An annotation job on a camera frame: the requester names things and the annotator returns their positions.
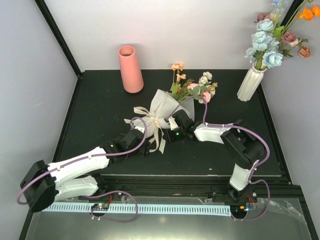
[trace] cream ribbon bow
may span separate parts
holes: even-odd
[[[165,146],[166,146],[166,140],[164,140],[164,131],[162,130],[160,123],[158,122],[158,117],[153,116],[148,109],[142,106],[137,106],[133,108],[134,113],[145,115],[143,118],[150,118],[149,121],[146,121],[147,127],[151,124],[154,124],[154,132],[153,132],[153,138],[149,140],[149,143],[152,144],[155,141],[155,149],[150,149],[150,153],[155,152],[158,148],[159,151],[164,154]],[[124,119],[124,122],[129,124],[131,120]],[[161,130],[161,140],[159,143],[159,129]]]

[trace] black tabletop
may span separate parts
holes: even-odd
[[[206,121],[215,124],[234,123],[243,119],[268,143],[269,160],[255,172],[256,176],[281,176],[262,103],[256,92],[248,102],[237,98],[237,91],[246,70],[209,70],[218,88],[208,104]],[[184,70],[188,78],[198,80],[203,70]],[[143,70],[144,88],[136,94],[127,93],[118,70],[87,70],[83,73],[76,102],[62,140],[59,161],[86,153],[100,144],[126,134],[130,126],[124,119],[137,116],[134,107],[150,108],[157,89],[168,91],[172,70]],[[203,117],[205,106],[194,102],[195,120]],[[166,144],[149,157],[131,156],[122,164],[112,164],[97,172],[105,175],[148,176],[231,176],[234,162],[224,145],[200,142]]]

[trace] white wall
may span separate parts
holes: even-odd
[[[271,0],[46,0],[79,67],[119,69],[136,47],[142,69],[248,69],[245,51]]]
[[[0,33],[0,238],[17,240],[19,184],[52,159],[76,76],[33,0],[1,0]]]
[[[308,38],[311,57],[296,56],[267,70],[262,81],[292,181],[301,185],[320,235],[320,18],[296,34]]]

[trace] ribbed white vase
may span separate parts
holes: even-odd
[[[238,99],[241,101],[249,101],[259,86],[261,80],[264,78],[265,70],[257,70],[255,64],[246,73],[244,80],[237,93]]]

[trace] pink vase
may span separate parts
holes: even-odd
[[[118,52],[120,71],[124,90],[135,94],[144,87],[136,50],[132,46],[123,46]]]

